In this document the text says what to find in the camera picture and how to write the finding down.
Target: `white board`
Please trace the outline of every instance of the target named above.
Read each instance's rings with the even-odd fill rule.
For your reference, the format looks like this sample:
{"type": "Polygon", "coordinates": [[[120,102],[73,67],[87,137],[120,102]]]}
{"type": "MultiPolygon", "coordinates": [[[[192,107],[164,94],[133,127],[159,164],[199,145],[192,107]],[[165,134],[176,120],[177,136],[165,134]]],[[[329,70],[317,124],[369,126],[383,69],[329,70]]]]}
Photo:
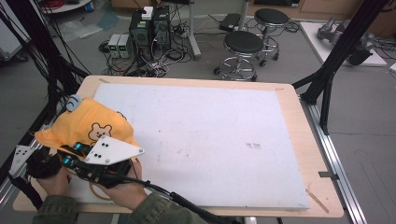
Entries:
{"type": "Polygon", "coordinates": [[[152,184],[201,206],[309,208],[274,91],[102,84],[94,99],[133,125],[152,184]]]}
{"type": "MultiPolygon", "coordinates": [[[[305,36],[309,39],[309,43],[314,49],[315,53],[318,55],[320,61],[324,63],[327,57],[329,57],[330,52],[332,51],[333,44],[329,42],[327,39],[318,39],[318,29],[322,27],[325,23],[314,23],[314,22],[300,22],[301,27],[303,28],[305,36]]],[[[363,63],[359,64],[359,66],[372,66],[372,67],[380,67],[385,66],[387,63],[375,52],[375,50],[370,50],[373,55],[367,58],[363,63]]],[[[348,62],[344,62],[343,65],[351,65],[348,62]]]]}

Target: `gray floor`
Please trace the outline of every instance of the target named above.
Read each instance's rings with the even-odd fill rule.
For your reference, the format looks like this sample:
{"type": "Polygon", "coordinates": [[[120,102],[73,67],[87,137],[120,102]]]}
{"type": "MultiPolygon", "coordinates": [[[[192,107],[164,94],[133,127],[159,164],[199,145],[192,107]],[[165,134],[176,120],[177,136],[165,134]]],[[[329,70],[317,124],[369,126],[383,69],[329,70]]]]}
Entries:
{"type": "MultiPolygon", "coordinates": [[[[88,39],[67,42],[81,61],[93,74],[106,69],[106,59],[98,46],[111,34],[127,32],[128,20],[108,17],[103,7],[93,13],[84,10],[65,13],[60,21],[79,21],[96,24],[110,18],[108,27],[88,39]]],[[[208,21],[197,19],[197,24],[208,21]]],[[[208,22],[205,28],[215,28],[208,22]]],[[[204,29],[201,32],[218,32],[204,29]]],[[[202,57],[198,61],[176,63],[166,77],[219,79],[213,69],[230,55],[222,47],[224,35],[196,36],[202,57]]],[[[317,71],[321,65],[304,34],[284,32],[276,38],[281,51],[278,61],[268,60],[263,68],[258,66],[259,82],[293,83],[317,71]]],[[[329,117],[331,138],[346,169],[368,223],[396,223],[396,79],[387,67],[342,66],[335,76],[329,117]]],[[[11,61],[0,67],[0,162],[18,144],[26,130],[47,102],[46,81],[29,61],[11,61]]],[[[302,93],[306,87],[297,90],[302,93]]],[[[0,212],[2,223],[28,223],[33,213],[13,211],[11,198],[0,212]]],[[[110,223],[111,215],[83,214],[78,223],[110,223]]],[[[276,223],[273,217],[260,217],[259,223],[276,223]]],[[[347,215],[337,219],[283,218],[283,223],[350,223],[347,215]]]]}

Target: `desk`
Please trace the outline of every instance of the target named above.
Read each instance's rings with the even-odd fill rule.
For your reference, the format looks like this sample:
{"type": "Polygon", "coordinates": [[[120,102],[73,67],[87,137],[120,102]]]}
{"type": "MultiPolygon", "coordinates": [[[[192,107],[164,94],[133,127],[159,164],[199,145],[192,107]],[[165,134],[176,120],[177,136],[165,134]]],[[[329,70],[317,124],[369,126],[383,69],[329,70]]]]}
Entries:
{"type": "MultiPolygon", "coordinates": [[[[304,180],[310,208],[307,210],[275,210],[265,208],[205,207],[205,209],[214,214],[229,217],[341,217],[344,214],[332,181],[330,178],[322,178],[318,174],[318,172],[327,171],[327,168],[320,155],[318,145],[309,127],[297,94],[291,85],[171,78],[90,76],[85,78],[78,90],[78,95],[93,98],[95,91],[101,83],[275,91],[289,131],[290,141],[300,167],[301,176],[304,180]]],[[[42,189],[39,188],[39,190],[41,190],[40,193],[44,197],[42,189]]],[[[14,209],[18,211],[35,210],[23,194],[17,197],[14,202],[14,209]]],[[[119,208],[114,204],[79,204],[78,211],[129,213],[128,210],[119,208]]]]}

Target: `metal stool leg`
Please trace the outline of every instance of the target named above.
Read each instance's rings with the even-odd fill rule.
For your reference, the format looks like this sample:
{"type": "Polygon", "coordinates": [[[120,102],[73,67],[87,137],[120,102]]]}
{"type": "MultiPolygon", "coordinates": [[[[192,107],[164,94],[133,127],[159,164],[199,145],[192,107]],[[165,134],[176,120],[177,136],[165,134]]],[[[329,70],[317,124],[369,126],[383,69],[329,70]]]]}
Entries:
{"type": "Polygon", "coordinates": [[[228,78],[235,81],[244,81],[248,79],[255,81],[257,78],[253,63],[240,56],[224,60],[219,64],[219,67],[215,69],[215,74],[221,74],[221,79],[228,78]]]}
{"type": "Polygon", "coordinates": [[[268,52],[273,52],[276,50],[276,54],[274,55],[273,59],[277,60],[279,57],[279,44],[271,36],[269,36],[270,28],[271,26],[265,26],[264,30],[262,31],[262,42],[264,43],[264,48],[262,49],[262,52],[264,52],[264,56],[260,61],[261,67],[264,67],[267,62],[268,52]]]}

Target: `caster wheel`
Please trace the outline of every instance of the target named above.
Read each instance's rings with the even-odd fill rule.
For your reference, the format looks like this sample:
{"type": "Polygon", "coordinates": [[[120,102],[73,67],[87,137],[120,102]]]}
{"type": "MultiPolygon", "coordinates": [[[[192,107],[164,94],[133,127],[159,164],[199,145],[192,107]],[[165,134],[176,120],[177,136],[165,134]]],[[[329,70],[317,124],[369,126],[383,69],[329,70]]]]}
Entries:
{"type": "Polygon", "coordinates": [[[261,67],[264,67],[266,63],[267,63],[267,61],[262,60],[262,61],[260,62],[260,66],[261,66],[261,67]]]}
{"type": "Polygon", "coordinates": [[[89,2],[85,5],[85,10],[87,12],[93,12],[94,11],[94,6],[93,6],[93,2],[89,2]]]}
{"type": "Polygon", "coordinates": [[[215,70],[213,70],[213,73],[214,73],[215,75],[220,74],[220,69],[219,69],[218,67],[215,68],[215,70]]]}
{"type": "Polygon", "coordinates": [[[257,81],[257,75],[254,75],[253,77],[250,78],[251,81],[257,81]]]}

